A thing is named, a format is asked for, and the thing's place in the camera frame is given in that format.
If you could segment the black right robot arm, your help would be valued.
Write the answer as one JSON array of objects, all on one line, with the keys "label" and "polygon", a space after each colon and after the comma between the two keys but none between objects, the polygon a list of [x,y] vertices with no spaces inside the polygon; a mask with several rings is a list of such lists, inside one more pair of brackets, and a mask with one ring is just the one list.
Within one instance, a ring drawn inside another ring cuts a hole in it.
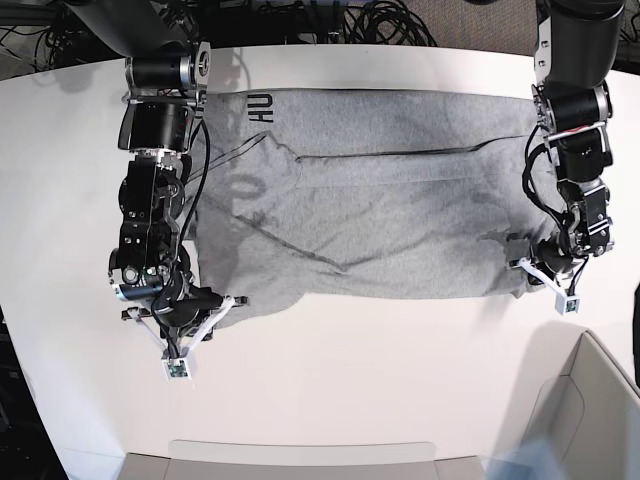
[{"label": "black right robot arm", "polygon": [[190,150],[207,97],[210,46],[185,1],[70,1],[68,8],[125,59],[128,86],[118,147],[132,154],[118,192],[118,245],[108,267],[116,294],[152,318],[170,349],[222,303],[193,284],[183,245],[197,203],[186,199]]}]

